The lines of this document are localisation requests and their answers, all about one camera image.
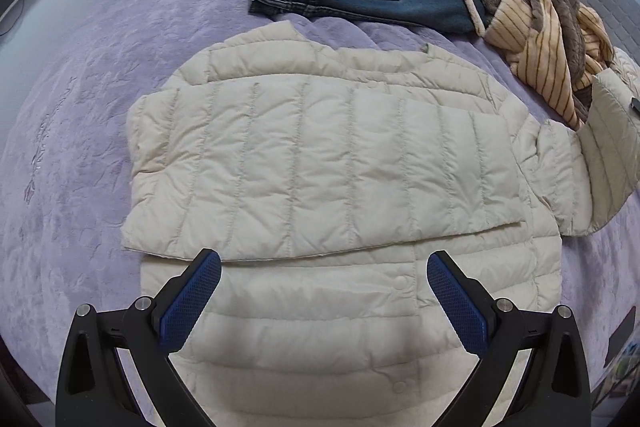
purple bedspread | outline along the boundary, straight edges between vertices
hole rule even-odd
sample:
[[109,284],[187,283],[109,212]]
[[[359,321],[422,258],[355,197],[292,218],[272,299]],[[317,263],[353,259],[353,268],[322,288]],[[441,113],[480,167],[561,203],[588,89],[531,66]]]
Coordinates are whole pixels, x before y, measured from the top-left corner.
[[[24,103],[0,161],[0,335],[50,397],[76,307],[119,309],[140,293],[140,255],[120,247],[130,204],[127,109],[200,49],[271,22],[247,8],[247,0],[101,0]],[[539,120],[552,116],[478,39],[282,18],[334,48],[436,44],[488,71]],[[608,336],[638,302],[639,211],[635,194],[605,230],[565,241],[563,298],[577,314],[592,381]]]

quilted down jacket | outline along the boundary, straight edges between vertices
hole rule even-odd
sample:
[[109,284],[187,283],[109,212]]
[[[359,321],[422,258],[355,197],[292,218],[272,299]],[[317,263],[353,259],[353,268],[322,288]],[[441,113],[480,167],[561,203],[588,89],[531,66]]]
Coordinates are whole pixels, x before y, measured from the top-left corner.
[[[426,260],[550,311],[561,234],[602,227],[639,179],[640,119],[612,70],[579,132],[539,124],[436,46],[333,50],[289,22],[213,45],[130,109],[124,245],[155,295],[202,248],[220,286],[172,361],[221,427],[428,426],[467,354]],[[506,411],[518,359],[488,419]]]

jacket sleeve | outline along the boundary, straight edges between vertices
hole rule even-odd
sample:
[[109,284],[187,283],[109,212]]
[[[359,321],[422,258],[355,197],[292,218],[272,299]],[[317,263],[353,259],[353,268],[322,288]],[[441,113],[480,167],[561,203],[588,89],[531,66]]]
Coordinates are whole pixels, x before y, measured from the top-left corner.
[[640,180],[636,86],[613,70],[597,75],[584,126],[546,121],[538,136],[538,185],[562,235],[586,235],[613,218]]

blue gripper pad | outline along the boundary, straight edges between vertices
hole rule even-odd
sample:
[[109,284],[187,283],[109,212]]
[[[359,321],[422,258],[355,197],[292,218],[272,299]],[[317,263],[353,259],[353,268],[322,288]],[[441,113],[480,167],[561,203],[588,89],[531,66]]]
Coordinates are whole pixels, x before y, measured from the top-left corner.
[[[203,261],[198,257],[205,255]],[[188,277],[174,301],[162,314],[158,324],[158,344],[166,353],[180,351],[187,337],[200,317],[204,306],[209,302],[213,291],[220,282],[222,263],[220,256],[213,250],[203,251],[193,261],[199,266],[189,274],[189,268],[178,278]]]
[[427,261],[427,279],[462,345],[469,353],[482,358],[489,349],[486,320],[436,254]]

